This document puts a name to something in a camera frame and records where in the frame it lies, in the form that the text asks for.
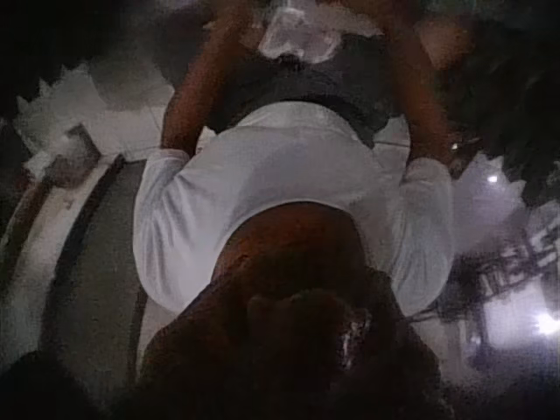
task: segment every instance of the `white cloth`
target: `white cloth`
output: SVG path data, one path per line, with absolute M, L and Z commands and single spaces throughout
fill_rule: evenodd
M 420 158 L 395 182 L 346 121 L 305 102 L 258 109 L 193 158 L 180 150 L 150 156 L 134 220 L 143 287 L 164 308 L 183 311 L 244 221 L 301 201 L 351 215 L 367 262 L 392 277 L 405 315 L 437 297 L 453 256 L 447 169 Z

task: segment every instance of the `light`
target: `light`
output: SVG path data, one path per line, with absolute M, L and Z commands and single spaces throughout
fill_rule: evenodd
M 536 317 L 536 326 L 542 335 L 552 335 L 560 331 L 560 319 L 552 318 L 548 313 Z

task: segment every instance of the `man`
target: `man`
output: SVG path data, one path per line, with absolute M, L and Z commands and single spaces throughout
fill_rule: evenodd
M 195 155 L 250 22 L 232 2 L 171 100 L 136 200 L 141 281 L 180 315 L 150 343 L 131 416 L 448 416 L 403 317 L 452 262 L 445 112 L 393 3 L 345 4 L 384 33 L 411 136 L 400 185 L 316 103 L 260 108 Z

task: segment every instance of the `floor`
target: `floor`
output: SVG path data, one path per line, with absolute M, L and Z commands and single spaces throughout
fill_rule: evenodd
M 57 281 L 46 349 L 106 409 L 136 374 L 145 295 L 132 255 L 132 212 L 143 163 L 127 164 L 90 221 L 65 282 Z

